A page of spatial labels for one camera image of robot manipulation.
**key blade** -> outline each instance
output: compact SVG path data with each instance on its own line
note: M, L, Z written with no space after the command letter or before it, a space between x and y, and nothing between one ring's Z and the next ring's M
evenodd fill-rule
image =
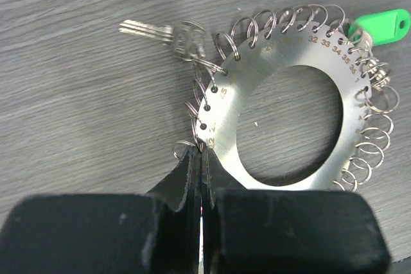
M165 43L171 43L173 40L171 29L168 27L157 27L143 22L131 21L129 19L123 21L118 30L129 35L147 37L154 40L160 40Z

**silver metal ring plate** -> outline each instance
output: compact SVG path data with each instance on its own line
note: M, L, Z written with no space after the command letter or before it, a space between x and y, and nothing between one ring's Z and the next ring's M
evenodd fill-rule
M361 67L355 64L360 53L355 51L350 55L349 48L354 46L340 45L340 38L347 41L344 34L337 32L327 37L330 28L326 25L316 33L311 27L298 31L297 26L304 21L295 21L286 33L281 33L285 24L277 25L269 39L265 38L266 30L260 31L254 48L249 46L252 38L238 46L239 61L232 53L225 59L222 69L228 75L216 73L218 90L211 90L212 83L206 90L211 109L206 111L204 99L201 102L198 118L203 125L197 121L198 138L214 150L224 169L247 189L331 189L361 138L368 109L364 94L371 96L371 84L367 76L361 77ZM297 183L270 186L250 176L241 163L236 144L238 119L258 85L278 69L292 70L296 65L317 68L334 81L342 98L342 129L334 150L316 172Z

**green plastic tag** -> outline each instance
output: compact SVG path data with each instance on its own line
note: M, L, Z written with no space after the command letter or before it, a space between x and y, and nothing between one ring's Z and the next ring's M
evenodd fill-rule
M373 13L355 20L374 41L374 46L393 43L401 40L411 26L410 14L404 9ZM353 33L355 26L349 30Z

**wood grain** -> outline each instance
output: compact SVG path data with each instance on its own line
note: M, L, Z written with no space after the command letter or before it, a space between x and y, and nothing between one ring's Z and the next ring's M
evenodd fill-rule
M34 193L142 193L176 164L171 145L190 136L182 100L193 98L192 67L120 34L123 19L188 18L216 33L262 8L308 3L353 18L411 10L411 0L0 0L0 219ZM220 61L211 37L206 49ZM410 49L408 36L374 50L392 65L401 105L387 159L360 189L395 260L411 254ZM258 178L316 164L332 147L338 94L314 69L295 73L268 80L241 116L241 158Z

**round metal key holder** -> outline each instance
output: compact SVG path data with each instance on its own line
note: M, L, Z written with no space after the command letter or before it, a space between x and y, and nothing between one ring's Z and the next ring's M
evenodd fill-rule
M341 17L329 21L329 10L337 9ZM259 31L257 20L268 16L263 29ZM237 27L249 21L247 39L241 44L234 43ZM382 69L387 63L380 62L370 49L362 44L362 30L347 37L344 28L351 21L345 18L339 6L312 4L285 8L278 12L264 10L255 17L240 19L229 34L216 35L217 50L223 58L221 66L204 60L200 51L194 59L197 73L193 82L195 101L198 109L188 101L191 126L195 145L200 150L203 144L213 149L224 169L247 189L341 189L355 191L367 182L372 170L380 167L385 158L384 151L390 146L390 133L394 128L387 115L399 103L397 92L389 86L389 75ZM226 55L220 39L225 38L232 53ZM314 67L326 73L335 83L342 98L342 128L333 151L323 165L302 180L282 186L263 184L247 173L236 145L238 119L253 91L278 69L292 70L296 66ZM199 74L205 69L211 81L206 88ZM372 89L381 92L386 99L387 108L382 110L372 102ZM391 90L396 102L389 108L389 97L385 92ZM390 123L387 131L377 127L367 127L371 117L384 117ZM380 132L378 137L369 135ZM384 147L373 140L386 139ZM188 141L177 141L194 145ZM361 154L379 155L378 162L370 165ZM349 167L364 169L366 177L357 179Z

